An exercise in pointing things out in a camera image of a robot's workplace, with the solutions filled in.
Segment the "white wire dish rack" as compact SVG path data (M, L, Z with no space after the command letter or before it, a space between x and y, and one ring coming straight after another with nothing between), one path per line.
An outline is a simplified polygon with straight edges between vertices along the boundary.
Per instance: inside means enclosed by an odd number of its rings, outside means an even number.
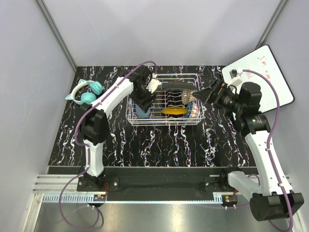
M196 73L164 73L156 76L162 84L167 82L189 82L194 84L200 90L199 79ZM200 101L194 101L199 107L199 117L196 119L185 118L184 115L166 115L161 113L162 109L167 107L183 107L188 105L182 103L183 89L162 89L162 85L154 92L156 99L149 107L151 114L149 117L140 118L136 115L135 103L132 99L127 99L126 119L132 126L187 126L197 125L203 118L203 106Z

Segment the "aluminium front rail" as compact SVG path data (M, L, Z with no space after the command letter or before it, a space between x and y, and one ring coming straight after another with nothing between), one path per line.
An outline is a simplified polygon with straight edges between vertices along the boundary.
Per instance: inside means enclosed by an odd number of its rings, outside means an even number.
M208 203L221 204L234 189L223 189L217 175L112 175L102 188L73 175L39 175L34 193L48 203Z

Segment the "white dry-erase board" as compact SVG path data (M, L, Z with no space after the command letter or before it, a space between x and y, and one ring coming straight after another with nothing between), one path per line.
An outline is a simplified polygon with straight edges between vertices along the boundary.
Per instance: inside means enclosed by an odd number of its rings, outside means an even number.
M285 106L294 102L295 97L290 89L269 45L263 45L251 53L243 56L235 62L222 68L223 80L231 84L233 69L243 69L255 71L263 75L276 90L280 106ZM261 88L262 98L260 101L260 111L266 113L276 109L277 103L271 86L261 77L250 72L243 72L242 83L254 82Z

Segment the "light blue cup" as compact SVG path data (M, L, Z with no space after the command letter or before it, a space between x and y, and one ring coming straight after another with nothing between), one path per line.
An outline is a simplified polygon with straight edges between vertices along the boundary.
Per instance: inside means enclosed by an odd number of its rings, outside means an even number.
M135 105L135 108L137 117L146 118L149 117L151 114L150 108L148 108L146 112L144 112L137 104Z

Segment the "blue triangle patterned bowl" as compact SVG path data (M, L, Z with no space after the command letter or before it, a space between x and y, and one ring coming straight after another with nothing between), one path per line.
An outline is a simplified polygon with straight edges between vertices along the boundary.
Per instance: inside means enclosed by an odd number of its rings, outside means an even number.
M195 102L190 102L187 106L188 112L184 115L188 119L196 119L199 117L199 107Z

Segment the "yellow patterned plate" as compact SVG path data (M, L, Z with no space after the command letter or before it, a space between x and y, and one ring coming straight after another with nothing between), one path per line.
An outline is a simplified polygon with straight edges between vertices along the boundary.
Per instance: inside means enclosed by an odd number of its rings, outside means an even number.
M167 107L165 109L161 110L161 113L166 114L166 115L184 115L188 113L188 110L183 107Z

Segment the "brown patterned bowl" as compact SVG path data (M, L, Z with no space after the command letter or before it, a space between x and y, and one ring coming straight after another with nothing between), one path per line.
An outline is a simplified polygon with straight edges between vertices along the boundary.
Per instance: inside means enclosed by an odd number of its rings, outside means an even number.
M184 89L182 91L182 103L183 105L188 105L190 102L196 101L193 93L196 92L194 89Z

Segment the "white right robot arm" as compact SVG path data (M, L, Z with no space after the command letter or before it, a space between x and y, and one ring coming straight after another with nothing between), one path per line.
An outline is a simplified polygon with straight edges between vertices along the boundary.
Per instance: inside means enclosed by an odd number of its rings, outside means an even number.
M292 218L304 204L301 193L295 193L287 181L271 139L267 117L259 110L262 98L258 84L245 82L239 93L222 80L194 92L193 96L204 104L226 109L235 114L234 128L244 137L258 170L260 183L255 183L243 171L224 172L219 179L223 191L236 189L250 204L257 221Z

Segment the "teal cat-ear headphones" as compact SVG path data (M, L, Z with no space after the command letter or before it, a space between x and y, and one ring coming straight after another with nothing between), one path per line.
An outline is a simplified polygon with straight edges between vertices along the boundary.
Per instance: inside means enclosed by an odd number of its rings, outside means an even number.
M88 86L90 89L90 92L85 92L81 95L81 98L77 100L76 94L79 90L82 88ZM82 105L83 103L91 104L93 101L97 99L97 96L102 94L104 91L103 85L98 81L92 81L92 80L84 80L80 79L78 82L78 85L76 85L71 93L65 98L67 101L72 101L77 105Z

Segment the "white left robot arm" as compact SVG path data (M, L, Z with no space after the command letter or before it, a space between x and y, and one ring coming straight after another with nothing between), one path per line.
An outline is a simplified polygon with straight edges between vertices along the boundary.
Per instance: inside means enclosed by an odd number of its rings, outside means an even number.
M149 115L150 106L156 99L155 91L161 84L157 79L157 67L151 71L146 63L141 63L132 70L124 70L114 84L92 103L83 103L84 111L79 119L74 135L80 135L86 152L84 171L78 174L83 177L82 184L87 184L93 191L104 187L104 165L102 147L110 134L108 118L113 109L129 96L140 110Z

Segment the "black floral square plate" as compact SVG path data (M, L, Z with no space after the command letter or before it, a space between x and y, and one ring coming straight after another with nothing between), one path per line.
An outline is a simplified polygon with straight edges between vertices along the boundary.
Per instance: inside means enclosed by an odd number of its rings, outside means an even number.
M167 82L162 84L162 89L193 89L197 87L189 82Z

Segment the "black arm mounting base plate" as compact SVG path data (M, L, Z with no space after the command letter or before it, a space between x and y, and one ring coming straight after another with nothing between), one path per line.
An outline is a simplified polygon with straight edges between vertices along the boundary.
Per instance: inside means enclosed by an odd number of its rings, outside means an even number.
M214 200L213 193L235 189L227 182L227 173L236 168L218 167L106 167L104 186L94 189L82 184L78 191L107 191L114 202L198 202Z

